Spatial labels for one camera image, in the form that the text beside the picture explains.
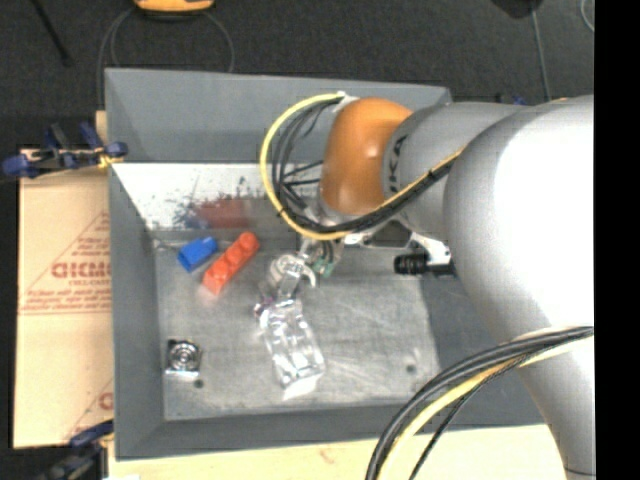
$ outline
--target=cable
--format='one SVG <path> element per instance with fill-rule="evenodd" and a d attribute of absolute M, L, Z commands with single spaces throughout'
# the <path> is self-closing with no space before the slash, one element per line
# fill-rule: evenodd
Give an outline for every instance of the cable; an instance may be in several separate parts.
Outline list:
<path fill-rule="evenodd" d="M 533 22 L 533 30 L 536 37 L 536 47 L 538 48 L 538 59 L 540 60 L 540 71 L 542 73 L 544 97 L 547 101 L 551 101 L 551 87 L 549 86 L 549 79 L 547 77 L 547 65 L 544 60 L 544 50 L 542 49 L 540 28 L 538 27 L 538 13 L 536 12 L 535 3 L 533 0 L 531 0 L 531 21 Z"/>
<path fill-rule="evenodd" d="M 98 108 L 104 109 L 104 53 L 107 48 L 107 43 L 111 38 L 111 35 L 114 34 L 122 22 L 129 17 L 129 15 L 133 12 L 134 7 L 127 9 L 126 11 L 121 12 L 116 18 L 111 22 L 109 28 L 105 32 L 104 36 L 102 36 L 102 41 L 100 43 L 100 49 L 98 50 L 98 62 L 96 67 L 96 96 L 98 102 Z"/>
<path fill-rule="evenodd" d="M 135 7 L 131 7 L 130 9 L 127 9 L 121 12 L 118 16 L 116 16 L 116 18 L 111 22 L 111 25 L 109 25 L 109 28 L 107 29 L 104 36 L 102 37 L 100 49 L 98 50 L 98 62 L 97 62 L 97 69 L 96 69 L 96 93 L 97 93 L 98 108 L 100 109 L 103 109 L 105 104 L 103 67 L 105 63 L 105 53 L 106 53 L 107 45 L 109 45 L 109 54 L 111 57 L 111 62 L 115 66 L 120 66 L 120 60 L 118 59 L 118 56 L 116 54 L 116 38 L 117 38 L 118 30 L 120 29 L 122 23 L 133 13 L 134 10 L 135 10 Z M 203 14 L 204 16 L 207 17 L 209 21 L 211 21 L 218 28 L 218 30 L 220 30 L 220 32 L 224 36 L 224 39 L 229 48 L 229 55 L 230 55 L 229 65 L 227 66 L 227 72 L 232 73 L 235 68 L 235 62 L 236 62 L 236 52 L 233 46 L 233 40 L 231 39 L 231 36 L 229 35 L 229 32 L 227 31 L 227 29 L 217 18 L 213 17 L 208 12 L 204 12 Z"/>
<path fill-rule="evenodd" d="M 589 28 L 589 30 L 591 30 L 591 32 L 595 34 L 596 28 L 593 26 L 593 23 L 589 21 L 589 19 L 587 18 L 587 13 L 584 10 L 586 3 L 587 3 L 587 0 L 580 0 L 580 14 L 582 15 L 582 20 L 584 21 L 584 24 Z"/>
<path fill-rule="evenodd" d="M 204 15 L 209 19 L 209 21 L 211 21 L 216 27 L 218 27 L 220 32 L 222 32 L 225 40 L 227 41 L 227 46 L 229 47 L 229 55 L 231 57 L 231 59 L 229 60 L 229 66 L 227 66 L 227 73 L 233 73 L 236 65 L 236 50 L 233 47 L 233 41 L 231 40 L 229 32 L 227 32 L 227 29 L 224 27 L 224 25 L 217 18 L 214 18 L 211 13 L 205 12 Z"/>
<path fill-rule="evenodd" d="M 408 436 L 419 431 L 433 414 L 456 401 L 475 388 L 483 379 L 508 366 L 512 361 L 521 360 L 526 354 L 540 353 L 544 350 L 571 343 L 593 336 L 593 327 L 577 327 L 562 331 L 546 331 L 543 334 L 522 338 L 494 347 L 485 352 L 469 357 L 453 367 L 441 372 L 414 397 L 391 420 L 382 433 L 371 456 L 367 469 L 367 480 L 381 478 L 380 473 L 388 459 L 397 456 L 399 447 Z M 538 356 L 536 360 L 547 358 Z"/>
<path fill-rule="evenodd" d="M 436 181 L 445 176 L 451 169 L 453 161 L 462 153 L 463 150 L 463 148 L 460 148 L 453 154 L 443 159 L 435 167 L 424 173 L 422 176 L 418 177 L 412 183 L 405 186 L 402 190 L 394 194 L 392 197 L 385 200 L 371 213 L 368 213 L 361 217 L 357 217 L 348 222 L 327 226 L 311 220 L 305 215 L 296 214 L 286 204 L 286 198 L 281 199 L 280 195 L 282 193 L 282 187 L 278 182 L 275 181 L 277 179 L 276 173 L 278 168 L 283 168 L 282 164 L 279 163 L 279 161 L 281 160 L 281 158 L 279 158 L 281 157 L 281 151 L 286 152 L 289 144 L 294 145 L 293 141 L 296 140 L 296 135 L 295 133 L 292 134 L 291 132 L 292 125 L 294 125 L 295 128 L 299 129 L 302 126 L 302 123 L 304 123 L 304 120 L 309 119 L 312 115 L 311 111 L 313 111 L 313 108 L 310 107 L 322 105 L 322 107 L 318 106 L 316 108 L 324 109 L 329 105 L 339 103 L 340 101 L 342 101 L 344 96 L 344 93 L 321 94 L 319 96 L 307 98 L 306 100 L 296 103 L 295 105 L 287 109 L 282 115 L 280 115 L 280 117 L 278 117 L 276 121 L 274 121 L 274 123 L 267 131 L 267 134 L 265 135 L 262 143 L 262 148 L 260 150 L 260 174 L 262 177 L 263 185 L 265 187 L 265 192 L 269 197 L 269 200 L 273 204 L 278 214 L 282 216 L 285 222 L 292 229 L 297 231 L 302 236 L 314 240 L 337 240 L 351 233 L 370 229 L 373 226 L 388 220 L 391 216 L 400 211 L 400 209 L 402 209 L 404 205 L 415 199 L 418 195 L 424 192 L 424 190 L 426 190 Z M 272 158 L 272 179 L 269 180 L 267 160 L 269 157 L 271 144 L 276 137 L 278 130 L 284 125 L 284 123 L 301 111 L 304 111 L 304 117 L 295 117 L 294 120 L 285 129 L 285 137 L 283 139 L 285 141 L 285 149 L 282 149 L 283 142 L 277 143 L 274 148 L 274 157 Z"/>

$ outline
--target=black wire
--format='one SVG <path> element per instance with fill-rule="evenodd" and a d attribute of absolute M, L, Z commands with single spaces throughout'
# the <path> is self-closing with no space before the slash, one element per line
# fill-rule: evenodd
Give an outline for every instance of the black wire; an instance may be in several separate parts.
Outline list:
<path fill-rule="evenodd" d="M 311 185 L 313 183 L 318 183 L 320 178 L 313 178 L 312 180 L 298 180 L 298 181 L 287 181 L 284 183 L 287 187 L 295 187 L 297 185 Z"/>
<path fill-rule="evenodd" d="M 284 128 L 280 139 L 273 146 L 271 155 L 271 184 L 278 199 L 281 198 L 280 180 L 282 171 L 285 168 L 283 164 L 284 148 L 293 140 L 294 134 L 299 133 L 304 123 L 309 116 L 316 110 L 317 105 L 306 109 L 304 112 L 298 114 L 291 122 Z"/>
<path fill-rule="evenodd" d="M 473 396 L 478 391 L 480 391 L 480 389 L 482 387 L 484 387 L 486 384 L 491 382 L 493 379 L 501 377 L 502 375 L 506 374 L 507 372 L 519 367 L 520 365 L 522 365 L 523 363 L 525 363 L 526 361 L 528 361 L 532 357 L 535 357 L 536 355 L 538 355 L 538 354 L 540 354 L 540 353 L 542 353 L 544 351 L 547 351 L 547 350 L 549 350 L 551 348 L 553 348 L 553 347 L 544 348 L 539 352 L 527 354 L 527 355 L 523 356 L 522 359 L 520 359 L 519 361 L 515 361 L 514 363 L 511 363 L 511 364 L 505 366 L 504 368 L 501 368 L 500 370 L 498 370 L 497 372 L 493 373 L 492 375 L 489 375 L 486 379 L 483 379 L 480 383 L 478 383 L 478 385 L 476 387 L 474 387 L 471 391 L 469 391 L 467 394 L 462 396 L 453 406 L 451 406 L 451 408 L 449 410 L 449 413 L 447 414 L 445 419 L 442 420 L 440 425 L 438 425 L 438 428 L 435 430 L 435 432 L 431 436 L 431 439 L 429 439 L 429 443 L 427 444 L 426 448 L 423 450 L 422 454 L 420 455 L 420 458 L 418 459 L 418 462 L 416 463 L 415 467 L 413 468 L 413 471 L 411 472 L 411 476 L 409 476 L 409 480 L 415 480 L 416 479 L 416 477 L 418 476 L 418 473 L 420 473 L 420 469 L 422 468 L 422 466 L 424 466 L 424 463 L 426 462 L 427 458 L 429 457 L 429 455 L 431 454 L 431 452 L 435 448 L 436 444 L 438 443 L 438 441 L 440 440 L 440 438 L 444 434 L 444 432 L 447 429 L 447 427 L 451 424 L 451 422 L 453 421 L 455 416 L 458 414 L 458 412 L 460 412 L 460 409 L 462 409 L 462 407 L 464 407 L 464 405 L 469 400 L 471 400 L 471 398 L 473 398 Z"/>
<path fill-rule="evenodd" d="M 282 211 L 285 212 L 288 217 L 293 219 L 300 226 L 319 233 L 332 233 L 341 231 L 357 233 L 370 229 L 388 220 L 393 215 L 401 211 L 406 204 L 416 199 L 425 190 L 433 186 L 438 180 L 444 177 L 453 166 L 453 160 L 451 160 L 447 164 L 440 166 L 436 171 L 431 171 L 420 182 L 418 182 L 415 186 L 413 186 L 393 202 L 387 203 L 384 207 L 374 210 L 373 212 L 361 217 L 357 217 L 347 222 L 334 225 L 324 225 L 309 218 L 307 215 L 304 215 L 300 211 L 296 210 L 296 208 L 294 208 L 295 206 L 298 209 L 304 209 L 306 205 L 300 204 L 302 198 L 295 192 L 293 186 L 285 187 L 284 183 L 284 180 L 288 176 L 296 172 L 300 172 L 301 169 L 294 169 L 289 172 L 285 172 L 284 169 L 291 155 L 293 154 L 293 150 L 296 147 L 297 143 L 299 143 L 311 133 L 319 119 L 320 114 L 327 107 L 334 105 L 335 103 L 341 101 L 341 99 L 342 98 L 340 97 L 328 102 L 320 102 L 305 109 L 289 122 L 289 124 L 283 129 L 279 140 L 277 140 L 276 143 L 272 145 L 272 186 L 277 199 L 282 204 Z M 304 124 L 309 121 L 309 119 L 313 119 L 311 125 L 304 133 L 302 133 L 302 135 L 300 135 L 300 130 L 302 129 Z"/>
<path fill-rule="evenodd" d="M 300 172 L 308 171 L 309 169 L 313 169 L 314 167 L 318 167 L 319 165 L 322 165 L 322 164 L 323 164 L 323 160 L 316 160 L 315 162 L 311 162 L 310 164 L 303 165 L 301 167 L 296 167 L 292 171 L 287 172 L 284 175 L 284 177 L 285 178 L 289 178 L 289 177 L 293 176 L 294 174 L 298 174 Z"/>
<path fill-rule="evenodd" d="M 308 137 L 309 134 L 313 131 L 316 123 L 318 122 L 320 114 L 322 114 L 322 112 L 327 107 L 334 105 L 341 99 L 342 97 L 339 97 L 329 102 L 319 102 L 305 109 L 289 122 L 289 124 L 283 129 L 279 140 L 273 146 L 271 160 L 271 183 L 274 188 L 276 197 L 283 204 L 283 208 L 285 208 L 284 211 L 286 211 L 287 213 L 291 212 L 292 214 L 301 216 L 300 213 L 291 208 L 289 203 L 293 203 L 301 209 L 304 209 L 306 207 L 306 204 L 304 204 L 301 196 L 292 187 L 287 187 L 284 181 L 286 177 L 290 176 L 294 171 L 296 171 L 296 169 L 294 169 L 293 171 L 285 173 L 285 169 L 289 162 L 291 154 L 293 153 L 293 149 L 297 143 Z M 302 132 L 302 129 L 309 120 L 312 120 L 311 124 L 304 132 Z M 302 170 L 306 170 L 307 168 L 309 167 L 299 169 L 297 170 L 297 172 L 301 172 Z"/>
<path fill-rule="evenodd" d="M 371 455 L 365 476 L 366 480 L 375 480 L 378 477 L 380 468 L 387 459 L 393 442 L 398 435 L 413 421 L 422 409 L 430 403 L 431 397 L 444 388 L 447 388 L 449 384 L 469 378 L 476 373 L 485 371 L 487 368 L 504 361 L 516 359 L 523 354 L 537 352 L 545 347 L 583 339 L 592 336 L 593 333 L 593 327 L 576 327 L 566 331 L 549 332 L 499 345 L 469 357 L 444 370 L 427 382 L 391 420 Z"/>

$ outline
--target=black cable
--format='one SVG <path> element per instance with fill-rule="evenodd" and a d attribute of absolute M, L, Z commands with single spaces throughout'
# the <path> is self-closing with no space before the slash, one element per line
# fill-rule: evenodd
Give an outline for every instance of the black cable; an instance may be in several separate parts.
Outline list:
<path fill-rule="evenodd" d="M 535 6 L 535 2 L 531 0 L 531 21 L 533 22 L 533 30 L 536 37 L 536 47 L 538 49 L 538 59 L 540 61 L 540 72 L 542 74 L 544 97 L 546 101 L 551 101 L 551 87 L 549 86 L 549 78 L 547 77 L 547 64 L 544 60 L 544 50 L 542 49 L 542 38 L 540 37 L 540 28 L 538 27 L 538 14 L 536 12 Z"/>
<path fill-rule="evenodd" d="M 62 43 L 62 40 L 60 39 L 60 36 L 56 32 L 56 29 L 54 28 L 53 23 L 51 23 L 51 20 L 49 19 L 49 16 L 44 10 L 42 3 L 40 2 L 40 0 L 30 0 L 30 1 L 33 4 L 33 7 L 35 8 L 36 12 L 38 13 L 38 16 L 40 17 L 40 21 L 42 22 L 44 27 L 47 29 L 47 32 L 49 34 L 49 37 L 53 41 L 53 44 L 56 46 L 58 53 L 60 54 L 60 60 L 62 61 L 62 65 L 65 67 L 73 66 L 73 58 L 71 57 L 71 55 L 69 54 L 69 51 L 65 48 L 64 44 Z"/>
<path fill-rule="evenodd" d="M 318 167 L 319 165 L 322 165 L 323 160 L 316 160 L 315 162 L 311 162 L 310 164 L 306 164 L 303 165 L 301 167 L 296 167 L 295 169 L 293 169 L 292 171 L 287 172 L 284 177 L 285 178 L 289 178 L 291 176 L 293 176 L 294 174 L 298 174 L 304 171 L 308 171 L 309 169 L 313 169 L 314 167 Z"/>
<path fill-rule="evenodd" d="M 462 407 L 464 407 L 464 405 L 469 400 L 471 400 L 471 398 L 473 398 L 473 396 L 478 391 L 480 391 L 480 389 L 482 387 L 484 387 L 486 384 L 491 382 L 493 379 L 501 377 L 505 373 L 507 373 L 507 372 L 519 367 L 521 364 L 525 363 L 526 361 L 528 361 L 532 357 L 538 355 L 539 353 L 547 351 L 550 348 L 552 348 L 552 347 L 542 349 L 542 351 L 540 351 L 540 352 L 527 354 L 527 355 L 523 356 L 522 359 L 520 359 L 519 361 L 515 361 L 515 362 L 505 366 L 504 368 L 501 368 L 500 370 L 498 370 L 494 374 L 490 375 L 486 379 L 483 379 L 476 387 L 474 387 L 466 395 L 462 396 L 454 405 L 452 405 L 451 408 L 449 409 L 449 413 L 447 414 L 445 419 L 442 420 L 440 425 L 438 425 L 438 428 L 435 430 L 435 432 L 431 436 L 431 439 L 429 439 L 429 442 L 427 443 L 427 446 L 422 451 L 422 454 L 420 455 L 420 458 L 418 459 L 418 462 L 416 463 L 415 467 L 413 468 L 413 471 L 411 472 L 411 475 L 409 476 L 409 480 L 415 480 L 417 478 L 418 473 L 420 473 L 420 469 L 422 468 L 422 466 L 424 466 L 424 463 L 427 461 L 427 458 L 429 457 L 429 455 L 431 454 L 431 452 L 435 448 L 436 444 L 438 443 L 438 441 L 440 440 L 440 438 L 444 434 L 444 432 L 447 429 L 447 427 L 449 427 L 449 425 L 451 424 L 451 422 L 453 421 L 455 416 L 458 414 L 458 412 L 460 412 Z"/>
<path fill-rule="evenodd" d="M 284 165 L 282 164 L 282 155 L 284 151 L 284 147 L 288 144 L 294 133 L 298 133 L 299 130 L 304 125 L 304 122 L 311 115 L 314 108 L 309 108 L 298 114 L 291 122 L 283 129 L 281 136 L 277 140 L 277 142 L 273 145 L 272 154 L 271 154 L 271 184 L 273 186 L 276 197 L 281 200 L 282 199 L 282 187 L 280 185 L 280 174 L 284 169 Z"/>
<path fill-rule="evenodd" d="M 539 352 L 545 347 L 562 345 L 571 341 L 592 336 L 593 327 L 576 327 L 565 331 L 548 332 L 531 338 L 523 338 L 491 348 L 471 356 L 444 370 L 425 384 L 393 417 L 382 433 L 371 456 L 367 468 L 366 480 L 375 480 L 382 464 L 387 459 L 395 439 L 407 428 L 415 416 L 429 403 L 431 397 L 447 388 L 449 384 L 463 381 L 474 374 L 485 371 L 504 361 L 516 359 L 523 354 Z"/>
<path fill-rule="evenodd" d="M 317 107 L 312 108 L 312 112 L 310 114 L 306 115 L 304 117 L 304 119 L 301 121 L 301 124 L 300 124 L 300 129 L 302 129 L 302 127 L 307 123 L 307 121 L 309 121 L 310 119 L 313 119 L 311 121 L 311 124 L 308 126 L 308 128 L 301 135 L 298 135 L 297 133 L 292 134 L 291 139 L 289 140 L 289 142 L 286 144 L 286 146 L 283 149 L 282 158 L 279 160 L 280 172 L 279 172 L 278 186 L 281 186 L 281 185 L 284 184 L 285 169 L 287 168 L 287 165 L 289 164 L 289 160 L 290 160 L 291 155 L 293 153 L 293 149 L 297 146 L 298 143 L 300 143 L 301 141 L 306 139 L 309 136 L 309 134 L 311 134 L 311 132 L 313 131 L 313 129 L 316 126 L 316 123 L 318 122 L 318 118 L 320 117 L 320 114 L 322 114 L 322 112 L 326 108 L 328 108 L 329 106 L 331 106 L 333 104 L 334 104 L 333 102 L 321 103 Z"/>
<path fill-rule="evenodd" d="M 297 185 L 311 185 L 313 183 L 318 183 L 320 178 L 313 178 L 312 180 L 298 180 L 298 181 L 286 181 L 283 185 L 287 187 L 295 187 Z"/>
<path fill-rule="evenodd" d="M 131 7 L 123 12 L 121 12 L 116 18 L 111 22 L 109 28 L 106 33 L 102 37 L 102 41 L 100 44 L 100 48 L 98 50 L 98 62 L 97 62 L 97 72 L 96 72 L 96 93 L 97 93 L 97 103 L 99 109 L 104 109 L 104 64 L 105 64 L 105 53 L 107 45 L 109 45 L 109 53 L 111 62 L 115 66 L 120 66 L 120 60 L 116 54 L 116 39 L 118 30 L 120 29 L 122 23 L 133 13 L 135 7 Z M 225 26 L 212 16 L 208 12 L 202 13 L 209 21 L 211 21 L 218 30 L 224 36 L 224 39 L 227 43 L 227 47 L 229 48 L 229 64 L 227 66 L 227 72 L 232 73 L 235 68 L 236 62 L 236 52 L 235 47 L 233 46 L 233 40 L 229 35 L 229 32 L 225 28 Z"/>

